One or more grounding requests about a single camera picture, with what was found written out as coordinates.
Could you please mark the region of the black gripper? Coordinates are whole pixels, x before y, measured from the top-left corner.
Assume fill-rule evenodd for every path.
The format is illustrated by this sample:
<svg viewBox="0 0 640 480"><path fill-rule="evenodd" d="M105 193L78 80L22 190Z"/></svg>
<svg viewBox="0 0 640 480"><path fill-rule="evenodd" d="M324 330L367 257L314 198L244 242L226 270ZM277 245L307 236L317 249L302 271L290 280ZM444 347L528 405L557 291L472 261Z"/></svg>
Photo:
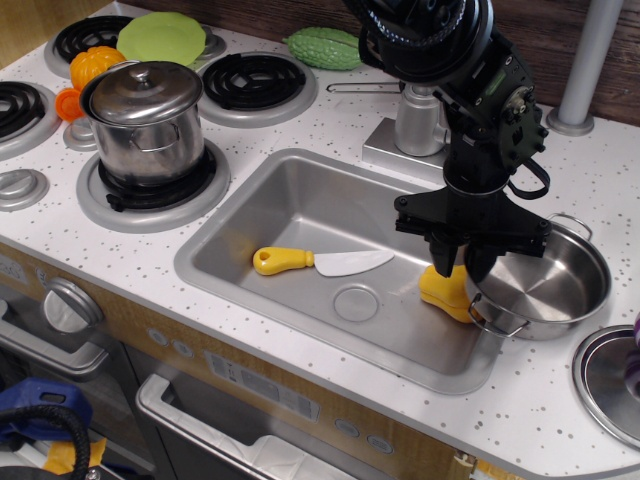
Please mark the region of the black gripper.
<svg viewBox="0 0 640 480"><path fill-rule="evenodd" d="M551 233L549 221L518 206L504 192L509 188L524 200L541 198L550 187L546 171L525 159L524 168L542 187L524 191L511 182L515 167L483 164L486 159L477 147L453 145L444 162L444 188L394 200L396 229L429 242L437 273L451 277L454 267L464 264L475 285L490 275L497 259L507 252L540 257Z"/></svg>

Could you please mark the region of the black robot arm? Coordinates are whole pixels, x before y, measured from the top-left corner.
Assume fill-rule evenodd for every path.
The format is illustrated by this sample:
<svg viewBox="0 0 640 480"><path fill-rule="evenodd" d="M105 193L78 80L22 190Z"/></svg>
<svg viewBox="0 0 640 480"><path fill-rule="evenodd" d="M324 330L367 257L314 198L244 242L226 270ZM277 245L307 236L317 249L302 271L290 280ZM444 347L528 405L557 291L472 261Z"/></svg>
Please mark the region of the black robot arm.
<svg viewBox="0 0 640 480"><path fill-rule="evenodd" d="M491 3L351 1L348 8L362 26L361 59L407 87L432 88L450 129L444 187L397 198L397 229L422 236L446 277L458 254L475 281L508 253L541 257L550 223L517 200L543 191L521 190L512 177L525 167L549 184L534 159L548 132L530 70L495 26Z"/></svg>

